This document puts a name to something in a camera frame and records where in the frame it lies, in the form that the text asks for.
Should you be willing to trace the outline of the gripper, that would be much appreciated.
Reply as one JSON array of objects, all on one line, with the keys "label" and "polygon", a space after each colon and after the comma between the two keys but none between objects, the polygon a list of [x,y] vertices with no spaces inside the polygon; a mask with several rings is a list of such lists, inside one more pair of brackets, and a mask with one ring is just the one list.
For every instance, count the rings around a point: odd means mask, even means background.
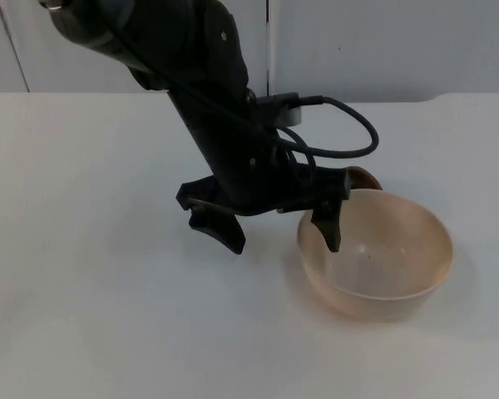
[{"label": "gripper", "polygon": [[177,199],[191,209],[189,226],[242,254],[246,238],[234,214],[253,216],[311,209],[311,223],[332,253],[341,244],[340,213],[351,187],[348,172],[317,166],[311,150],[284,118],[320,96],[297,93],[239,101],[198,100],[171,91],[175,105],[212,175],[181,186]]}]

